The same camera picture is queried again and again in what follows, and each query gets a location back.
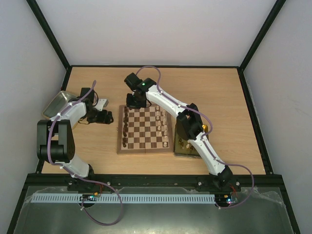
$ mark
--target white robotic arm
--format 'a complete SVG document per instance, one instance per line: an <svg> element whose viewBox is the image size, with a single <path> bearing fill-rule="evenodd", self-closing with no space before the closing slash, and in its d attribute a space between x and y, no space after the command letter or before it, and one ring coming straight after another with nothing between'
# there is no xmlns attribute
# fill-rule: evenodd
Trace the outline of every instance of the white robotic arm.
<svg viewBox="0 0 312 234"><path fill-rule="evenodd" d="M127 76L125 83L133 91L132 94L127 95L128 107L145 108L147 100L161 106L177 119L177 133L184 140L189 140L194 148L196 148L206 163L209 172L218 177L218 186L222 187L230 180L233 175L232 171L228 166L222 164L223 161L209 143L202 129L200 115L196 112L189 111L193 109L192 107L197 109L194 104L187 105L175 99L160 87L157 87L156 82L152 79L147 78L142 81L134 73Z"/></svg>
<svg viewBox="0 0 312 234"><path fill-rule="evenodd" d="M72 128L82 117L86 117L88 122L110 124L114 121L112 113L103 110L103 107L107 106L108 100L97 100L97 105L94 106L93 99L94 94L91 94L90 96L87 95L81 102L71 101L57 115L49 120L40 120L37 124L38 158L58 165L61 169L66 168L72 177L87 177L90 169L92 169L75 153ZM53 131L53 135L58 135L57 140L49 139L50 131ZM48 141L50 141L50 159Z"/></svg>
<svg viewBox="0 0 312 234"><path fill-rule="evenodd" d="M165 98L165 96L170 97L170 99L173 99L175 102L179 103L180 106L177 106L175 103L172 101L168 100ZM165 91L162 90L162 93L160 93L156 87L156 85L153 85L149 88L148 92L146 92L146 98L149 101L152 101L156 103L157 105L161 106L163 109L165 109L167 112L169 112L174 118L177 118L178 114L183 112L184 109L181 106L186 106L187 104L184 102L181 102ZM204 145L203 141L206 142L206 144L210 147L210 150L216 157L216 159L222 161L215 150L212 148L211 144L209 143L208 139L206 136L202 137L205 134L205 132L201 132L196 136L196 140L189 139L191 145L194 146L194 148L197 150L201 158L204 160L206 163L208 170L211 174L213 175L218 175L218 173L221 173L225 166L219 162L217 162L214 157L210 154L208 151L207 147Z"/></svg>

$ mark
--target wooden table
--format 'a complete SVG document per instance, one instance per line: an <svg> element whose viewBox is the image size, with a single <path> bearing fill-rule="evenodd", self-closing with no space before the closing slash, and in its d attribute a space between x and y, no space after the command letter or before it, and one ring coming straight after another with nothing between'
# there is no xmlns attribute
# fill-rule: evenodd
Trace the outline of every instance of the wooden table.
<svg viewBox="0 0 312 234"><path fill-rule="evenodd" d="M107 98L107 110L114 122L78 124L73 130L76 153L91 164L96 174L208 174L202 159L175 157L173 153L117 155L118 107L126 103L130 89L123 82L138 68L74 67L66 91L80 94L82 87L91 87L99 98ZM240 85L238 73L232 68L161 68L160 86L185 103L195 103L214 124L209 140L218 155L227 163L247 166L254 174L265 174L254 130ZM155 81L158 72L143 69L139 77ZM234 174L248 174L240 167L231 167ZM42 173L66 173L57 166L45 163Z"/></svg>

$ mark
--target chessboard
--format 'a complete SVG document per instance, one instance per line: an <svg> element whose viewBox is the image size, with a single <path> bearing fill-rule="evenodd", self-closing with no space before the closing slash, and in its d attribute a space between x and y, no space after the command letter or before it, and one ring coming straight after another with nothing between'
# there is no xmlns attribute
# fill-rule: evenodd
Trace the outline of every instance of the chessboard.
<svg viewBox="0 0 312 234"><path fill-rule="evenodd" d="M163 108L119 106L117 154L164 153L173 148L171 116Z"/></svg>

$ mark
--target purple cable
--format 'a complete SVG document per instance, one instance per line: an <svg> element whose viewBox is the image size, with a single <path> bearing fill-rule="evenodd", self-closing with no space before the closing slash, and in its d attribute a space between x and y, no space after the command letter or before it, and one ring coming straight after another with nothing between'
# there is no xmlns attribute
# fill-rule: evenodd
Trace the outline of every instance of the purple cable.
<svg viewBox="0 0 312 234"><path fill-rule="evenodd" d="M143 68L147 68L147 67L155 68L155 69L158 71L159 77L158 77L158 80L157 80L157 89L158 89L158 91L160 92L161 90L160 90L160 88L159 88L159 82L160 82L160 78L161 78L161 72L160 72L160 70L159 70L157 67L154 67L154 66L143 66L143 67L141 67L141 68L136 72L136 75L137 75ZM163 95L163 96L164 96L165 98L167 98L169 101L173 102L175 105L177 105L177 106L179 105L179 103L177 103L177 102L174 101L172 98L170 98L170 97L168 97L167 95L165 95L164 93L162 93L161 95ZM199 111L197 111L197 110L194 110L194 109L192 109L192 108L188 108L187 106L181 106L181 107L184 108L184 109L187 109L187 110L189 110L189 111L193 111L193 112L195 112L195 113L197 113L197 114L203 116L203 117L209 122L209 124L210 124L210 131L207 132L207 133L205 133L205 134L203 134L203 135L201 136L201 139L203 139L204 136L206 136L206 135L208 135L209 133L211 133L211 131L213 130L213 124L211 123L211 121L208 119L207 116L205 116L204 114L202 114L201 112L199 112ZM251 178L252 178L252 187L251 187L251 189L250 189L249 194L247 195L247 197L246 197L244 200L242 200L241 202L239 202L239 203L237 203L237 204L235 204L235 205L233 205L233 206L229 205L228 207L220 207L217 203L215 203L216 206L217 206L219 209L227 209L227 208L233 208L233 207L236 207L236 206L240 206L240 205L243 204L245 201L247 201L247 199L251 196L251 194L252 194L252 192L253 192L253 190L254 190L254 176L253 176L251 170L249 170L248 167L245 167L245 166L240 165L240 164L225 163L225 162L222 162L222 161L216 159L216 156L214 156L213 152L210 150L210 148L209 148L209 146L207 145L207 143L206 143L205 141L203 141L203 142L204 142L204 145L206 146L207 150L209 151L209 153L212 155L212 157L214 158L214 160L216 160L218 163L221 163L221 164L223 164L223 165L225 165L225 166L242 167L242 168L245 168L245 169L250 173Z"/></svg>
<svg viewBox="0 0 312 234"><path fill-rule="evenodd" d="M80 103L82 100L84 100L84 99L89 95L89 93L91 93L91 91L94 89L96 83L97 83L97 81L94 80L91 89L90 89L84 96L82 96L78 101L75 101L72 105L66 106L66 107L60 112L60 115L62 115L62 114L65 113L67 110L69 110L70 108L72 108L72 106L75 106L76 104L78 104L78 103ZM55 124L56 124L56 122L57 122L57 120L58 120L59 118L60 118L60 116L58 115L58 116L53 120L52 125L51 125L51 127L50 127L50 132L49 132L49 136L48 136L48 144L47 144L47 154L48 154L48 161L49 161L49 163L50 163L51 165L63 166L63 165L60 164L60 163L54 163L54 162L52 161L52 159L51 159L51 140L52 140L52 132L53 132L54 126L55 126ZM64 168L64 170L67 171L70 175L73 175L73 173L72 173L68 168L66 168L66 167L63 167L63 168ZM104 186L110 188L111 190L113 190L113 191L117 194L117 196L118 196L118 198L119 198L119 201L120 201L121 210L120 210L120 214L119 214L118 218L117 218L114 222L112 222L112 223L101 223L101 222L97 221L96 219L94 219L94 218L86 211L86 209L83 209L83 210L86 212L86 214L88 215L88 217L89 217L93 222L95 222L95 223L98 224L98 225L101 225L101 226L111 226L111 225L114 225L114 224L118 223L118 222L121 220L122 216L123 216L123 204L122 204L122 200L121 200L121 197L120 197L119 193L118 193L112 186L110 186L110 185L108 185L108 184L105 184L105 183L103 183L103 182L85 179L85 178L82 178L82 177L80 177L80 176L78 176L78 175L75 175L75 177L77 177L78 179L80 179L80 180L82 180L82 181L85 181L85 182L102 184L102 185L104 185ZM82 203L81 203L81 206L82 206L83 208L84 208L84 206L83 206L84 201L85 201L85 199L84 199L84 200L82 201Z"/></svg>

